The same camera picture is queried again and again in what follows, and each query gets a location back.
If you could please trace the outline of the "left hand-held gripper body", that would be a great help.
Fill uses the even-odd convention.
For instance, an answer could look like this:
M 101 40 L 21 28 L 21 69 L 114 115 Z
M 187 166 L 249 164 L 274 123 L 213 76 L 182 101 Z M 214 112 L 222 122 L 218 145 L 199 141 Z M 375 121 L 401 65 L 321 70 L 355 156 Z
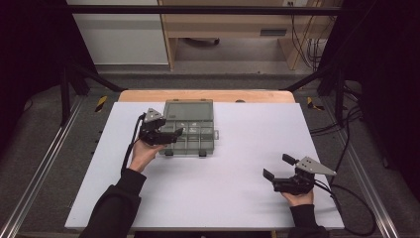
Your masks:
M 149 108 L 147 112 L 141 116 L 142 125 L 139 132 L 139 139 L 150 146 L 165 145 L 171 143 L 168 140 L 168 135 L 170 133 L 164 133 L 160 129 L 154 130 L 152 128 L 152 121 L 159 118 L 164 117 L 161 113 L 152 108 Z

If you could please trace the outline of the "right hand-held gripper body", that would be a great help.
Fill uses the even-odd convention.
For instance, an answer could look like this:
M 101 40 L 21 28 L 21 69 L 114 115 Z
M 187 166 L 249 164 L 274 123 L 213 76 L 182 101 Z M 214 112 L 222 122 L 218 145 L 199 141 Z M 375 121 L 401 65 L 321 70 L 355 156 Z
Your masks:
M 273 189 L 277 192 L 288 192 L 293 195 L 308 193 L 315 185 L 315 176 L 335 176 L 337 173 L 321 163 L 304 157 L 297 160 L 294 176 L 290 178 L 274 178 L 272 181 Z

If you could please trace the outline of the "grey transparent compartment box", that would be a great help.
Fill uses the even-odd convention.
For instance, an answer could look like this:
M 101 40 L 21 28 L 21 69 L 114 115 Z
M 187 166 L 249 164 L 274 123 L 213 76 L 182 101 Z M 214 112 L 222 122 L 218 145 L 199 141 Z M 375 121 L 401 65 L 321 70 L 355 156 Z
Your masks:
M 211 99 L 172 99 L 167 100 L 163 110 L 166 123 L 162 132 L 178 129 L 182 134 L 175 143 L 163 151 L 165 156 L 198 156 L 204 158 L 214 152 L 218 139 L 214 129 L 213 101 Z

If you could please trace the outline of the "person's right hand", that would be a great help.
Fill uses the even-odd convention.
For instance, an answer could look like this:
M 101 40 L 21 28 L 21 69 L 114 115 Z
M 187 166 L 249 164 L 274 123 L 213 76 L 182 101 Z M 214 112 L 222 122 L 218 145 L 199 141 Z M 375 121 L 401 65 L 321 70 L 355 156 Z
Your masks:
M 312 204 L 314 202 L 314 193 L 309 191 L 308 193 L 293 195 L 288 192 L 281 194 L 288 202 L 290 206 L 299 206 L 305 204 Z

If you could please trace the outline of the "person's left hand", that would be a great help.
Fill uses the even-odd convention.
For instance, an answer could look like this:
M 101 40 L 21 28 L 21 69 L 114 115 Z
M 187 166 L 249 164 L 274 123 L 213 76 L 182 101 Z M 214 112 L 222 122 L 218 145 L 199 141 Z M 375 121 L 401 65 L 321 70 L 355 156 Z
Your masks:
M 134 144 L 129 169 L 141 173 L 165 145 L 150 146 L 139 140 Z

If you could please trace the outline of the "group of small white parts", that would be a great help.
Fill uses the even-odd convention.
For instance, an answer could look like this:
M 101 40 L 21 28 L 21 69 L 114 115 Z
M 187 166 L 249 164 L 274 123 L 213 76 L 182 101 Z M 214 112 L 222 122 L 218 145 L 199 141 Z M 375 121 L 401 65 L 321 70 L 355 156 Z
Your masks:
M 197 122 L 180 122 L 179 127 L 183 129 L 184 133 L 197 134 L 200 126 Z

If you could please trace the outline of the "white table cover board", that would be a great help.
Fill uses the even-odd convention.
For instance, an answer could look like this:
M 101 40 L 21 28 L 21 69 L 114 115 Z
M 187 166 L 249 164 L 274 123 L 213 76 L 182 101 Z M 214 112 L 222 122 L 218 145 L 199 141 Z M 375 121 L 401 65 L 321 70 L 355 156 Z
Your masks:
M 282 154 L 319 161 L 297 103 L 214 104 L 219 140 L 214 154 L 157 157 L 146 167 L 147 181 L 132 229 L 275 230 L 291 227 L 287 202 L 273 191 L 263 169 L 289 178 L 294 167 Z M 138 117 L 164 102 L 116 102 L 64 227 L 86 227 L 101 194 L 120 177 Z

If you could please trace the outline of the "yellow black tape marker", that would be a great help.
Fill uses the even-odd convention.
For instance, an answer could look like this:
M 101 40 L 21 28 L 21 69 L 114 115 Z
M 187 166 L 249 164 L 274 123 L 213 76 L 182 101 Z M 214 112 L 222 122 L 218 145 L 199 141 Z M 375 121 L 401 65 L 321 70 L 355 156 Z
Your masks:
M 315 109 L 315 110 L 318 110 L 318 111 L 325 110 L 324 106 L 315 105 L 311 97 L 307 97 L 307 107 L 309 109 Z
M 103 106 L 104 106 L 107 98 L 108 98 L 108 96 L 105 96 L 105 95 L 104 96 L 101 96 L 99 98 L 98 103 L 97 103 L 97 105 L 95 107 L 95 112 L 100 112 L 102 110 L 102 108 L 103 108 Z

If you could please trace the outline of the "white cabinet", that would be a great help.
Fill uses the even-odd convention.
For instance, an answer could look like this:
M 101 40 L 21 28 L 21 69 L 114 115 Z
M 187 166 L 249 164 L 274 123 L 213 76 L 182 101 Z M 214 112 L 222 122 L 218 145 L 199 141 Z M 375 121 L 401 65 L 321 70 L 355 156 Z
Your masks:
M 159 14 L 74 14 L 95 64 L 168 64 Z

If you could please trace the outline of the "wooden desk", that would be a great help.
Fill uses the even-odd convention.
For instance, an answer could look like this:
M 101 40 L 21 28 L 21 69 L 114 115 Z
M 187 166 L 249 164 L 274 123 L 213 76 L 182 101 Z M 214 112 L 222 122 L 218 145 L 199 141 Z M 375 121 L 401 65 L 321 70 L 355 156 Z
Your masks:
M 317 7 L 339 6 L 340 0 L 157 0 L 160 6 L 252 6 Z M 308 39 L 326 39 L 334 21 L 325 16 L 275 15 L 199 15 L 163 14 L 164 34 L 173 56 L 176 39 L 274 38 L 282 49 L 290 69 L 303 60 Z

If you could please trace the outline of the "black curtain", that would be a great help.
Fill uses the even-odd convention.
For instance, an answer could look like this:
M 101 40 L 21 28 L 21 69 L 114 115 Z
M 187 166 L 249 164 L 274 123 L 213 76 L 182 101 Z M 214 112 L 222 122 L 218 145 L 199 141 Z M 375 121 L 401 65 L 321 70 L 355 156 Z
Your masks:
M 59 84 L 69 62 L 95 71 L 66 0 L 0 0 L 0 154 L 27 100 Z
M 420 199 L 420 0 L 343 0 L 321 64 L 362 85 L 362 105 L 387 156 Z

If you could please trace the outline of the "aluminium rail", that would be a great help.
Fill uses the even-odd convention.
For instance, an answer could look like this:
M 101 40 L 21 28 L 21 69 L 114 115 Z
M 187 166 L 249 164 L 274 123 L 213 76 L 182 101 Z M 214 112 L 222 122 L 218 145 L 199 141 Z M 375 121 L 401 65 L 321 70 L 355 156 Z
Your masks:
M 377 190 L 375 189 L 368 172 L 363 167 L 360 158 L 351 142 L 349 132 L 344 129 L 338 132 L 342 144 L 345 146 L 344 152 L 348 156 L 349 164 L 358 185 L 365 197 L 367 205 L 371 209 L 376 226 L 383 238 L 400 238 L 399 233 L 390 218 Z
M 32 176 L 31 181 L 26 187 L 25 192 L 21 196 L 13 213 L 0 229 L 0 238 L 15 238 L 18 234 L 18 231 L 32 207 L 84 101 L 84 96 L 75 97 L 67 121 L 57 130 L 48 150 L 43 156 L 41 163 L 37 167 L 37 170 Z

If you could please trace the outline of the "black horizontal frame bar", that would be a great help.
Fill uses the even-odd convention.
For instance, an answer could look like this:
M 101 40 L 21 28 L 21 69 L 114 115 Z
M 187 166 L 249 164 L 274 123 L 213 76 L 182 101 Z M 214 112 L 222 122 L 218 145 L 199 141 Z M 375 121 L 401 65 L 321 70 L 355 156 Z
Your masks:
M 250 6 L 142 6 L 142 5 L 68 5 L 73 14 L 195 14 L 195 15 L 302 15 L 338 16 L 341 7 L 250 7 Z

